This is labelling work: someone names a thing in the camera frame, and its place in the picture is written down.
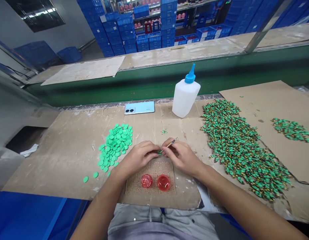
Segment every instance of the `smartphone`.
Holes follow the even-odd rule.
[[[154,112],[154,101],[125,105],[125,115]]]

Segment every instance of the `red plastic cap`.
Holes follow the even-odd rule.
[[[157,180],[158,188],[165,192],[170,189],[170,179],[166,175],[160,175]]]
[[[152,186],[152,177],[149,174],[144,174],[141,177],[141,186],[143,188],[150,188]]]

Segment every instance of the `blue nozzle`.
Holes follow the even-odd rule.
[[[192,68],[191,68],[189,74],[187,74],[185,76],[185,79],[184,79],[185,83],[193,83],[194,82],[194,80],[195,80],[194,67],[195,67],[195,63],[192,65]]]

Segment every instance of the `plastic glue bottle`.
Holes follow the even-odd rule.
[[[180,118],[184,118],[190,112],[201,88],[200,84],[194,81],[194,67],[195,63],[185,79],[175,85],[172,112]]]

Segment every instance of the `left hand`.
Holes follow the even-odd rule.
[[[156,151],[158,150],[160,150],[160,147],[154,145],[151,141],[141,142],[135,145],[115,168],[120,172],[120,175],[128,179],[131,175],[147,165],[150,160],[157,158],[159,155]]]

